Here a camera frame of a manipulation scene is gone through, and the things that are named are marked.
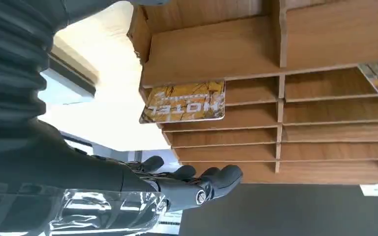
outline wooden cubby slot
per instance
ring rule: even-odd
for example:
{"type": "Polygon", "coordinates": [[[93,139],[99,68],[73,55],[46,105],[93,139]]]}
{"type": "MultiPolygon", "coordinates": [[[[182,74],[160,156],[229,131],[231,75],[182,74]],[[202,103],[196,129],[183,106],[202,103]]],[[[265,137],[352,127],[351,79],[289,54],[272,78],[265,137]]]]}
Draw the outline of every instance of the wooden cubby slot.
{"type": "MultiPolygon", "coordinates": [[[[226,162],[183,162],[201,174],[226,162]]],[[[378,183],[378,161],[283,162],[275,173],[273,162],[234,162],[243,170],[244,183],[374,184],[378,183]]]]}
{"type": "Polygon", "coordinates": [[[272,103],[277,97],[277,79],[274,77],[226,82],[226,106],[272,103]]]}
{"type": "Polygon", "coordinates": [[[276,126],[276,105],[270,103],[226,107],[225,116],[221,120],[168,123],[163,125],[163,131],[187,132],[271,128],[276,126]]]}
{"type": "Polygon", "coordinates": [[[172,132],[166,134],[172,140],[172,148],[273,144],[276,142],[276,128],[172,132]]]}

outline wooden shelf divider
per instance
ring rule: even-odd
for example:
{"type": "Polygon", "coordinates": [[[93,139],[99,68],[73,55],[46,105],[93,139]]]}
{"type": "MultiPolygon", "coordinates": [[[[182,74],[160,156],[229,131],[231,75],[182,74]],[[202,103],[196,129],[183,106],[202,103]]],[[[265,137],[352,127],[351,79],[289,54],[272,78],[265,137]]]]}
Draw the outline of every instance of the wooden shelf divider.
{"type": "Polygon", "coordinates": [[[226,106],[272,103],[276,97],[275,77],[226,82],[226,106]]]}
{"type": "Polygon", "coordinates": [[[275,162],[274,145],[240,145],[175,149],[180,162],[275,162]]]}
{"type": "Polygon", "coordinates": [[[233,130],[277,127],[275,104],[228,107],[221,120],[163,124],[164,132],[233,130]]]}
{"type": "Polygon", "coordinates": [[[377,97],[358,68],[288,75],[286,102],[377,97]]]}
{"type": "Polygon", "coordinates": [[[283,124],[378,122],[378,98],[287,103],[283,124]]]}
{"type": "Polygon", "coordinates": [[[275,163],[275,173],[276,174],[280,172],[280,166],[281,166],[280,161],[276,161],[276,163],[275,163]]]}
{"type": "MultiPolygon", "coordinates": [[[[223,168],[225,162],[183,162],[203,173],[209,167],[223,168]]],[[[275,173],[274,163],[238,162],[245,183],[374,184],[378,183],[378,161],[283,162],[275,173]]]]}
{"type": "Polygon", "coordinates": [[[378,142],[378,123],[286,126],[282,142],[378,142]]]}
{"type": "Polygon", "coordinates": [[[286,75],[279,76],[279,98],[284,98],[286,87],[286,75]]]}
{"type": "Polygon", "coordinates": [[[378,160],[378,143],[282,144],[281,161],[378,160]]]}
{"type": "Polygon", "coordinates": [[[166,133],[172,137],[172,148],[274,144],[276,129],[241,129],[166,133]]]}
{"type": "Polygon", "coordinates": [[[286,67],[287,53],[287,30],[286,30],[286,0],[273,0],[272,5],[272,22],[276,38],[277,58],[279,66],[286,67]]]}

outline robotic hand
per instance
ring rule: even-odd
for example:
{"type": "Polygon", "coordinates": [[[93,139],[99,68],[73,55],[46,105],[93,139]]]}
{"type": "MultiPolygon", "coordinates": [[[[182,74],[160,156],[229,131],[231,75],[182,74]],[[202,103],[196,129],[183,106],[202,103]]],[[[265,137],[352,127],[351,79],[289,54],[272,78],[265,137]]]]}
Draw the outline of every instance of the robotic hand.
{"type": "Polygon", "coordinates": [[[140,179],[150,182],[166,196],[168,211],[198,207],[225,196],[240,183],[243,175],[240,168],[234,165],[228,165],[222,170],[211,167],[199,177],[194,177],[196,170],[189,165],[182,166],[173,173],[153,174],[163,164],[161,157],[152,156],[143,163],[130,162],[126,165],[140,179]]]}

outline clear plastic cover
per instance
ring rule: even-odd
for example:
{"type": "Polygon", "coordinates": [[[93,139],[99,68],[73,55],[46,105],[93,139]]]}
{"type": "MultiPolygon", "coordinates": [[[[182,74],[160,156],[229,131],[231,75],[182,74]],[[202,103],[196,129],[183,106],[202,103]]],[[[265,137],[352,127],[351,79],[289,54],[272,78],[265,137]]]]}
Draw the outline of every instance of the clear plastic cover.
{"type": "Polygon", "coordinates": [[[0,236],[128,235],[151,229],[166,208],[159,192],[0,183],[0,236]]]}
{"type": "Polygon", "coordinates": [[[166,211],[161,193],[109,192],[68,189],[57,217],[50,222],[52,235],[102,232],[143,232],[166,211]]]}

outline wooden shelf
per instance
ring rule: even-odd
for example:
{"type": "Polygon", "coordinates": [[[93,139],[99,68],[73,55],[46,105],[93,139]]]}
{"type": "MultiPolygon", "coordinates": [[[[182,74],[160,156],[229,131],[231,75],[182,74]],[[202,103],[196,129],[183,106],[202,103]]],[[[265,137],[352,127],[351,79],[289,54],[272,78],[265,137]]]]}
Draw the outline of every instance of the wooden shelf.
{"type": "Polygon", "coordinates": [[[286,68],[279,68],[279,45],[270,16],[155,33],[142,85],[269,77],[378,60],[377,1],[290,10],[286,29],[286,68]]]}
{"type": "Polygon", "coordinates": [[[157,33],[142,85],[272,76],[280,71],[275,47],[268,16],[157,33]]]}
{"type": "Polygon", "coordinates": [[[282,142],[378,142],[378,123],[286,126],[282,142]]]}
{"type": "Polygon", "coordinates": [[[290,70],[378,61],[378,1],[295,9],[286,18],[290,70]]]}
{"type": "Polygon", "coordinates": [[[227,81],[225,105],[237,106],[276,102],[277,78],[227,81]]]}
{"type": "Polygon", "coordinates": [[[230,146],[243,144],[271,144],[276,142],[276,129],[242,129],[166,133],[172,148],[230,146]]]}
{"type": "Polygon", "coordinates": [[[378,160],[377,144],[282,144],[281,161],[378,160]]]}
{"type": "Polygon", "coordinates": [[[274,163],[184,162],[202,174],[209,167],[223,168],[238,165],[245,183],[298,183],[298,184],[375,184],[378,183],[378,162],[292,162],[281,163],[275,173],[274,163]]]}
{"type": "Polygon", "coordinates": [[[274,145],[177,148],[180,162],[275,162],[274,145]]]}
{"type": "Polygon", "coordinates": [[[163,124],[164,132],[253,129],[276,127],[276,106],[257,104],[228,107],[222,120],[163,124]]]}
{"type": "Polygon", "coordinates": [[[267,15],[266,0],[170,0],[162,6],[144,6],[153,33],[202,26],[255,15],[267,15]]]}
{"type": "Polygon", "coordinates": [[[377,96],[358,68],[286,76],[286,102],[377,96]]]}
{"type": "Polygon", "coordinates": [[[288,103],[284,125],[378,122],[378,98],[288,103]]]}

